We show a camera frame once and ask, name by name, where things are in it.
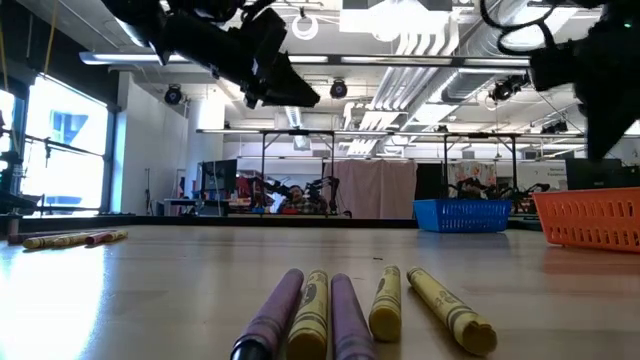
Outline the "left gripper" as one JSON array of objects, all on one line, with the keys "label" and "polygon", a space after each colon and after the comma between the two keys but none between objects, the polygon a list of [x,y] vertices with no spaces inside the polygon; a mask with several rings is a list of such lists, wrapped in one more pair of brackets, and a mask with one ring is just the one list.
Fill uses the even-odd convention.
[{"label": "left gripper", "polygon": [[241,27],[223,30],[185,13],[168,17],[164,45],[169,51],[238,85],[264,106],[314,107],[319,94],[279,53],[281,18],[261,13]]}]

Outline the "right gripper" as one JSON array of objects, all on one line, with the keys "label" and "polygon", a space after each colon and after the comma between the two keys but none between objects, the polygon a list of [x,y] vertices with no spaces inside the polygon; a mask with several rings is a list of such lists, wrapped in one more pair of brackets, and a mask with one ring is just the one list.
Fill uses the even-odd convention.
[{"label": "right gripper", "polygon": [[599,161],[639,119],[639,0],[575,0],[601,7],[575,49],[540,49],[529,60],[538,91],[572,84],[586,118],[587,157]]}]

